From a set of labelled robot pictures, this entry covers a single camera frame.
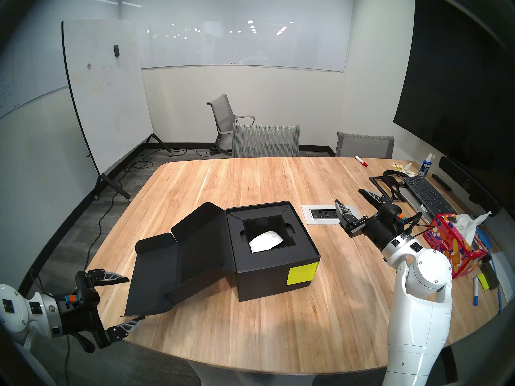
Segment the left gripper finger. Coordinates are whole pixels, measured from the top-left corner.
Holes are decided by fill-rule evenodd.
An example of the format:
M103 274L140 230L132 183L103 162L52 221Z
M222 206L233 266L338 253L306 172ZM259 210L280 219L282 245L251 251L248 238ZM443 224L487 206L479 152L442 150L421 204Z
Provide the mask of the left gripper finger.
M92 287L112 286L130 282L128 277L104 269L92 269L87 272L87 276Z
M106 330L106 336L109 340L109 343L115 343L126 338L131 332L134 331L137 325L143 320L145 320L145 316L141 315L133 319L127 320L126 322L123 322L116 326L109 327Z

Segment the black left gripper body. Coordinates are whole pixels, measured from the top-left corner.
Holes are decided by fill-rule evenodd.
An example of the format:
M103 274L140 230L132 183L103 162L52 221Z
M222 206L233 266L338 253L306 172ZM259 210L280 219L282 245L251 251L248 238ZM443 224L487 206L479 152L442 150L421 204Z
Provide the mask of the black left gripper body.
M63 295L60 301L62 334L73 336L83 349L95 349L95 346L80 332L90 332L99 348L110 346L97 311L99 293L92 287L85 271L77 272L75 282L75 291Z

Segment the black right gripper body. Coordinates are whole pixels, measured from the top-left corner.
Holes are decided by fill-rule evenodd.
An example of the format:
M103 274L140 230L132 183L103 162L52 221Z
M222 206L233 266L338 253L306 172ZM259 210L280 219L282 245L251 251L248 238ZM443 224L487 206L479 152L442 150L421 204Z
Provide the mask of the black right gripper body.
M359 219L361 235L365 235L379 249L383 250L396 237L404 233L404 225L398 220L402 209L393 205L392 208L381 207L372 217L364 216Z

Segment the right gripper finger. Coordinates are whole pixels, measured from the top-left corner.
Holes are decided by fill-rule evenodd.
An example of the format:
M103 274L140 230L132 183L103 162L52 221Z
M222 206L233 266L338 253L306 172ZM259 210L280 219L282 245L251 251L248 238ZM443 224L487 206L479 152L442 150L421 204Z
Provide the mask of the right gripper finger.
M364 197L364 199L370 203L374 208L392 208L392 199L388 195L378 195L375 192L368 191L360 188L358 192Z
M358 218L338 199L335 200L335 210L339 224L348 236L361 235L361 224L358 224Z

